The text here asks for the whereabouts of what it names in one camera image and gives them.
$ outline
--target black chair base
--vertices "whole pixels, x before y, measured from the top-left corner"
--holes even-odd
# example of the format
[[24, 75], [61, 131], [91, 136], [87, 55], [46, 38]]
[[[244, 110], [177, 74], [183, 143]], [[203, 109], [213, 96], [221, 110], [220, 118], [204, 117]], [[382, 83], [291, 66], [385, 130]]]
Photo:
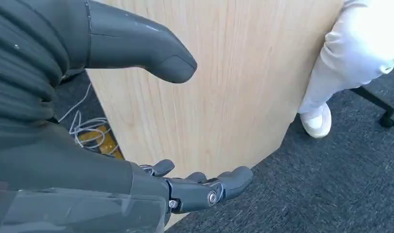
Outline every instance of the black chair base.
[[382, 127], [391, 128], [394, 126], [394, 119], [392, 119], [392, 116], [394, 114], [394, 108], [391, 105], [389, 105], [388, 103], [386, 103], [378, 96], [374, 95], [362, 86], [351, 89], [351, 91], [386, 111], [378, 121]]

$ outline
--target gray robotic hand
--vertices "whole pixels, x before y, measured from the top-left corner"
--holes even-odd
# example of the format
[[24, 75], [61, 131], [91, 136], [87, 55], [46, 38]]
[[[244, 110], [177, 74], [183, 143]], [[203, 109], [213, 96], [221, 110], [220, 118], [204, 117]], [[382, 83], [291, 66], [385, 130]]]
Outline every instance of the gray robotic hand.
[[[243, 192], [253, 175], [247, 167], [213, 179], [200, 172], [184, 179], [166, 178], [174, 168], [169, 160], [138, 166], [98, 155], [78, 147], [63, 127], [53, 123], [53, 90], [67, 70], [126, 67], [141, 67], [165, 81], [184, 83], [197, 63], [169, 29], [127, 11], [92, 0], [0, 0], [0, 183], [6, 191], [21, 196], [25, 190], [44, 193], [54, 188], [111, 198], [113, 194], [157, 197], [166, 206], [161, 212], [168, 215], [165, 222], [171, 213], [207, 209]], [[24, 197], [29, 203], [27, 193]], [[56, 206], [60, 210], [74, 203], [61, 200]], [[110, 201], [106, 206], [117, 205], [120, 210], [121, 203]], [[107, 208], [90, 203], [75, 207], [75, 221], [69, 220], [69, 208], [63, 215], [55, 208], [49, 213], [65, 218], [59, 221], [63, 232], [99, 228], [127, 232], [126, 226], [138, 222], [133, 216], [144, 216], [141, 226], [159, 224], [161, 213], [150, 213], [146, 202], [133, 203], [129, 217], [104, 213]], [[33, 206], [19, 213], [33, 214]], [[45, 205], [38, 207], [45, 212]], [[37, 220], [45, 221], [45, 216]], [[12, 222], [21, 223], [15, 218]]]
[[[153, 177], [163, 177], [174, 169], [171, 160], [162, 160], [154, 166], [140, 166]], [[218, 202], [238, 197], [251, 182], [252, 171], [240, 166], [232, 172], [224, 172], [217, 178], [207, 179], [205, 174], [194, 172], [185, 179], [161, 178], [169, 188], [169, 212], [188, 213], [208, 209]]]

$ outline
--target white shoe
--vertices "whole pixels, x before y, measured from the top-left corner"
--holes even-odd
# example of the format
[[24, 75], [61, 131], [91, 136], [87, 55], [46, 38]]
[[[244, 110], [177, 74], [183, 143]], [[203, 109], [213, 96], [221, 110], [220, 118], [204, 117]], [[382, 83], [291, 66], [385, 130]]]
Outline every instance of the white shoe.
[[326, 103], [315, 110], [300, 115], [306, 132], [314, 138], [327, 136], [331, 129], [331, 112]]

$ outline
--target wood grain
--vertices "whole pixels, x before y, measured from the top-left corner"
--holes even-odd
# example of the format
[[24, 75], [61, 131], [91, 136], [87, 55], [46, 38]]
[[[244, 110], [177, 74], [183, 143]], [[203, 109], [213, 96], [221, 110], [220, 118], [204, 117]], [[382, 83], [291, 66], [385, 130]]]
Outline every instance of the wood grain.
[[170, 28], [198, 62], [185, 84], [139, 68], [89, 75], [125, 159], [171, 176], [254, 166], [293, 121], [343, 0], [104, 0]]

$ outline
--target white cable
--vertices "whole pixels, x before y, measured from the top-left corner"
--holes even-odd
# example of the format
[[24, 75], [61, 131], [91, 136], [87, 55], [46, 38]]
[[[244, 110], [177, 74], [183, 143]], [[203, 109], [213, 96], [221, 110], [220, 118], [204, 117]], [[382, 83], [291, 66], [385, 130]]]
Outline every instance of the white cable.
[[[65, 115], [63, 115], [61, 117], [61, 119], [58, 120], [58, 122], [61, 122], [62, 120], [64, 120], [76, 107], [78, 107], [80, 104], [82, 104], [85, 101], [85, 99], [88, 97], [89, 90], [91, 89], [91, 86], [92, 86], [91, 84], [88, 85], [88, 88], [86, 89], [85, 96], [78, 103], [76, 103], [74, 106], [72, 106], [68, 110], [68, 112], [65, 113]], [[98, 127], [100, 127], [102, 125], [108, 125], [108, 129], [105, 132], [97, 129]], [[87, 148], [89, 150], [93, 150], [97, 147], [100, 147], [105, 141], [105, 135], [107, 133], [109, 133], [110, 131], [111, 131], [111, 128], [109, 126], [107, 118], [97, 117], [97, 118], [82, 122], [82, 114], [81, 114], [80, 110], [77, 110], [77, 112], [75, 113], [74, 119], [72, 120], [71, 126], [69, 128], [69, 134], [74, 137], [75, 143], [80, 145], [80, 147]], [[98, 132], [99, 135], [94, 138], [87, 139], [87, 140], [80, 140], [79, 135], [81, 133], [86, 133], [86, 132]], [[84, 146], [85, 143], [94, 142], [98, 138], [101, 138], [101, 141], [99, 143], [96, 143], [94, 146]], [[113, 153], [118, 149], [118, 147], [119, 146], [117, 144], [115, 146], [115, 148], [113, 148], [107, 155], [113, 156]]]

